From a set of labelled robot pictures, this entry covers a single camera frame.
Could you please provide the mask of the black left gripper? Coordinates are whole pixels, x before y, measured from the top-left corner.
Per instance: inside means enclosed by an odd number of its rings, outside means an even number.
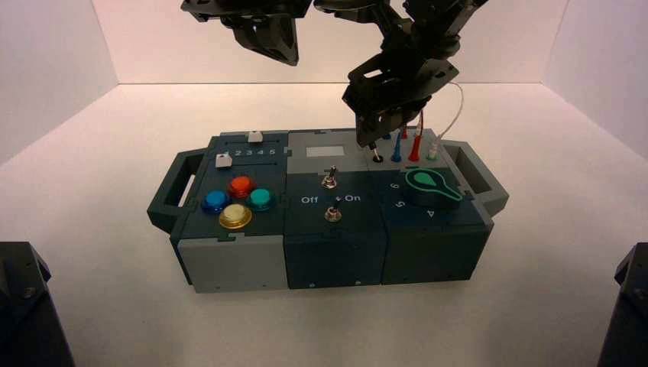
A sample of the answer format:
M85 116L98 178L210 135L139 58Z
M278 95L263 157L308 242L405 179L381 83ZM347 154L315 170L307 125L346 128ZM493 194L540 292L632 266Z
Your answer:
M299 61L295 18L304 18L311 4L308 0L186 0L181 2L180 8L198 22L276 18L273 22L241 24L233 29L233 34L244 48L294 67Z

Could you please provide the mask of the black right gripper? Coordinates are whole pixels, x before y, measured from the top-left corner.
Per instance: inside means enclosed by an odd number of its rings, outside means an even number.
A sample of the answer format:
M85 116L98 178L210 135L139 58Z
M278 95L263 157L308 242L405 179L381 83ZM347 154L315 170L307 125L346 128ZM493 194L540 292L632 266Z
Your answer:
M447 60L378 54L348 74L342 100L357 114L378 114L410 103L427 102L457 77ZM356 115L356 141L365 148L397 130L401 116Z

